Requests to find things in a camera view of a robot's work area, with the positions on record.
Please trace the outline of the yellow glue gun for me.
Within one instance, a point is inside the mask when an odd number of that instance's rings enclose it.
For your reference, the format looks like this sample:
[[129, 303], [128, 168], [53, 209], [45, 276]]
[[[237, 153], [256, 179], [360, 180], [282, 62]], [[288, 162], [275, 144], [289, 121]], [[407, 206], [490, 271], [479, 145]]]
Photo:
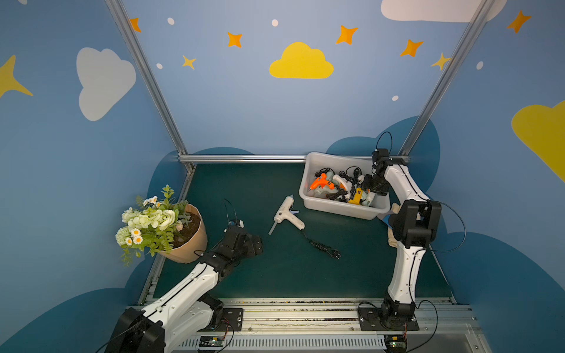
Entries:
[[351, 195], [348, 203], [361, 205], [363, 201], [363, 190], [361, 188], [356, 188], [355, 192]]

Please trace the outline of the white glue gun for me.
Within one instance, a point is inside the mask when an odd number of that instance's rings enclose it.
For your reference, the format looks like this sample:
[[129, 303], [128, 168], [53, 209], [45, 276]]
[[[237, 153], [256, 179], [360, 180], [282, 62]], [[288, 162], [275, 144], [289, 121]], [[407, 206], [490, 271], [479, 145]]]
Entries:
[[339, 174], [333, 175], [333, 184], [335, 187], [344, 191], [344, 198], [346, 200], [351, 199], [352, 192], [354, 191], [353, 184], [347, 179], [343, 178]]
[[329, 247], [319, 241], [315, 241], [309, 238], [305, 232], [305, 223], [301, 221], [297, 217], [298, 210], [292, 210], [294, 205], [294, 196], [290, 195], [285, 197], [284, 201], [282, 202], [281, 206], [278, 208], [275, 216], [273, 217], [274, 223], [269, 231], [269, 235], [271, 235], [278, 224], [283, 223], [284, 221], [288, 221], [293, 224], [304, 236], [307, 242], [312, 245], [313, 248], [325, 253], [326, 255], [332, 257], [333, 259], [339, 260], [341, 258], [341, 253], [335, 248]]

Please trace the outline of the orange glue gun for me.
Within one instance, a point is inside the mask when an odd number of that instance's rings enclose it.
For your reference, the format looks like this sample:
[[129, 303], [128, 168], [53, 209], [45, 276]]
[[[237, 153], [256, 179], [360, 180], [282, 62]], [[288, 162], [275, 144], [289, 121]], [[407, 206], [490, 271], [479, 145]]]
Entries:
[[316, 179], [311, 183], [310, 189], [314, 190], [335, 190], [335, 184], [333, 183], [333, 173], [318, 172], [316, 173]]

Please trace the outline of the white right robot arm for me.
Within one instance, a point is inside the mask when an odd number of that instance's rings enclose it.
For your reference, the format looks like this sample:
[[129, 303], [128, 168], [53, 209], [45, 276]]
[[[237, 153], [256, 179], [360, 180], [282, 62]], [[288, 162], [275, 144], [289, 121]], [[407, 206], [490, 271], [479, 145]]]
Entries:
[[387, 149], [372, 153], [372, 191], [391, 188], [400, 202], [398, 213], [388, 225], [397, 244], [397, 257], [391, 284], [384, 297], [379, 319], [386, 329], [400, 329], [415, 319], [415, 288], [422, 258], [436, 239], [441, 205], [418, 187], [403, 159], [392, 157]]

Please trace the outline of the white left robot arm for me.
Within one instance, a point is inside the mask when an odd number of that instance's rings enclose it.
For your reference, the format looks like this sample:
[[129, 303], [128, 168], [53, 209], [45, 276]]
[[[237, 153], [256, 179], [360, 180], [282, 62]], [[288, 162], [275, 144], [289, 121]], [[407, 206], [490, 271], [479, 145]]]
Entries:
[[106, 352], [172, 352], [204, 328], [222, 320], [224, 305], [208, 293], [244, 259], [263, 253], [262, 239], [232, 225], [212, 250], [202, 254], [193, 271], [155, 302], [120, 316]]

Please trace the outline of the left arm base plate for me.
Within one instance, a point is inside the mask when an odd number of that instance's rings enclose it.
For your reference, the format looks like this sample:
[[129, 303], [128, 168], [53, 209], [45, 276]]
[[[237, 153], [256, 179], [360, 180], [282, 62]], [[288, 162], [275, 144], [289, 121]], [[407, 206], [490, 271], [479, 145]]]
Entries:
[[244, 309], [239, 307], [225, 307], [222, 311], [216, 310], [209, 325], [202, 329], [203, 332], [224, 332], [227, 328], [231, 331], [241, 332], [244, 318]]

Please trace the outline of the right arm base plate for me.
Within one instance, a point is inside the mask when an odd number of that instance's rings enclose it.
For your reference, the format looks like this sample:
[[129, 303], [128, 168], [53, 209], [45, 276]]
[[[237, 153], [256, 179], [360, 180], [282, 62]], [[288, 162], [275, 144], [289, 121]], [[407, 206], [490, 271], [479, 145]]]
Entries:
[[359, 307], [357, 309], [360, 329], [362, 331], [419, 331], [415, 317], [395, 316], [382, 313], [380, 308]]

